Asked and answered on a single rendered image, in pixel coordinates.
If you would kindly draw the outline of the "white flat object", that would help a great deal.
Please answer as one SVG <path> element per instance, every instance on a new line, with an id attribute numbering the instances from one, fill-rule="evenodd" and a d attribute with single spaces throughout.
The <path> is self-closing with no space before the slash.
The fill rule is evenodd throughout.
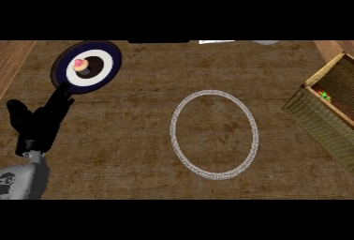
<path id="1" fill-rule="evenodd" d="M 227 43 L 227 42 L 235 42 L 235 40 L 199 40 L 198 41 L 199 45 L 216 44 L 216 43 Z"/>

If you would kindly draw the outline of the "pink frosted cupcake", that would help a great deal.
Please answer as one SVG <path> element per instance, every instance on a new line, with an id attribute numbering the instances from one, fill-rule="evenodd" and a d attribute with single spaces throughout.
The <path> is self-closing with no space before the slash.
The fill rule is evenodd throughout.
<path id="1" fill-rule="evenodd" d="M 87 75 L 90 73 L 90 63 L 86 59 L 77 59 L 76 60 L 74 71 L 80 75 Z"/>

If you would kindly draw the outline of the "olive wicker basket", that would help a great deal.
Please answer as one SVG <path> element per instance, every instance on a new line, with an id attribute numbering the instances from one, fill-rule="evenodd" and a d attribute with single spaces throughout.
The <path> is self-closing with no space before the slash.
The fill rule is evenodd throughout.
<path id="1" fill-rule="evenodd" d="M 332 97 L 322 98 L 325 91 Z M 300 86 L 282 110 L 354 176 L 354 56 L 341 52 Z"/>

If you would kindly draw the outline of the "blue and white plate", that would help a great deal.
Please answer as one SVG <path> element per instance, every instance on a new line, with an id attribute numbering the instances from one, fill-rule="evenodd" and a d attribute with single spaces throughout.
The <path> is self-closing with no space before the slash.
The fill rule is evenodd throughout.
<path id="1" fill-rule="evenodd" d="M 90 73 L 80 75 L 74 71 L 77 59 L 90 63 Z M 123 65 L 120 47 L 108 40 L 86 40 L 74 44 L 58 56 L 50 78 L 55 87 L 70 84 L 74 95 L 87 94 L 99 90 L 115 78 Z"/>

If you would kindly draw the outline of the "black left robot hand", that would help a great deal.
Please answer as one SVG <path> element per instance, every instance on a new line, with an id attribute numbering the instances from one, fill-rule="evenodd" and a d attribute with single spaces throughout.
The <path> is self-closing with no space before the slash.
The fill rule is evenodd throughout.
<path id="1" fill-rule="evenodd" d="M 50 150 L 59 126 L 74 102 L 67 82 L 55 90 L 46 105 L 34 112 L 21 100 L 8 101 L 11 126 L 19 134 L 15 148 L 18 156 L 24 157 L 31 151 L 46 153 Z"/>

